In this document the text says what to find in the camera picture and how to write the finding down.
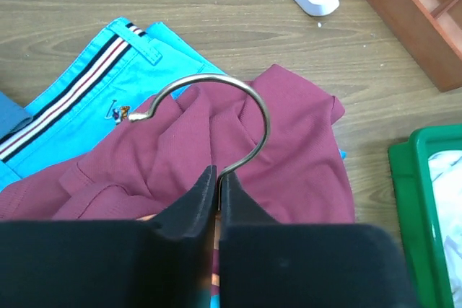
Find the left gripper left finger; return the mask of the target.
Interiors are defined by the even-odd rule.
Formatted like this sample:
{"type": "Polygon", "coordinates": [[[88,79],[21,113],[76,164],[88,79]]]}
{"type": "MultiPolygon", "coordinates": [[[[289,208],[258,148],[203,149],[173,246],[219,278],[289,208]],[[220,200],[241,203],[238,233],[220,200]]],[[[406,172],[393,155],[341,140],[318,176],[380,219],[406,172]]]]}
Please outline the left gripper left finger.
{"type": "Polygon", "coordinates": [[[208,307],[217,171],[148,221],[1,224],[3,307],[208,307]]]}

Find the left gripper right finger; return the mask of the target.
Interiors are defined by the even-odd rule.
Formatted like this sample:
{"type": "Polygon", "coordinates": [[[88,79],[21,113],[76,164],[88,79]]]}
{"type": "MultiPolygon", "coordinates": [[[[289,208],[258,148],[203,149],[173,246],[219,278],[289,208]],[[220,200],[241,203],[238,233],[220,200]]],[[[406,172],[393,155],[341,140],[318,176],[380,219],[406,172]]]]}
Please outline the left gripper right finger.
{"type": "Polygon", "coordinates": [[[221,182],[221,307],[418,307],[404,257],[369,224],[281,224],[221,182]]]}

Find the maroon tank top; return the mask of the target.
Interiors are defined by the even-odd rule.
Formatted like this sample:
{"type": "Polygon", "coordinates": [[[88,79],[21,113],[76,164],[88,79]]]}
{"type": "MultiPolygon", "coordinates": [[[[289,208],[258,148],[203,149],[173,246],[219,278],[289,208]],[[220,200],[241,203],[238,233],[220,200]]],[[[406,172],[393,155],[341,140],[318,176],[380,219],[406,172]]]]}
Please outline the maroon tank top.
{"type": "MultiPolygon", "coordinates": [[[[352,223],[352,189],[332,130],[338,99],[281,66],[251,82],[271,115],[261,152],[237,170],[245,191],[286,224],[352,223]]],[[[11,221],[148,221],[126,180],[133,173],[124,120],[93,150],[55,164],[1,192],[1,224],[11,221]]]]}

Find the orange hanger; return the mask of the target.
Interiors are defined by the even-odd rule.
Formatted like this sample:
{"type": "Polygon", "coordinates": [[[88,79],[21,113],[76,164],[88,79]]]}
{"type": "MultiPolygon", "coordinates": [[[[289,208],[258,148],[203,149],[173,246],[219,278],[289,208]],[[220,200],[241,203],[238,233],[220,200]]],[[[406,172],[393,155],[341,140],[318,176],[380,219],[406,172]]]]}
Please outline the orange hanger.
{"type": "Polygon", "coordinates": [[[273,271],[275,220],[244,190],[237,169],[269,137],[269,112],[247,84],[200,74],[167,85],[126,124],[133,173],[126,180],[150,216],[135,277],[144,284],[250,290],[273,271]]]}

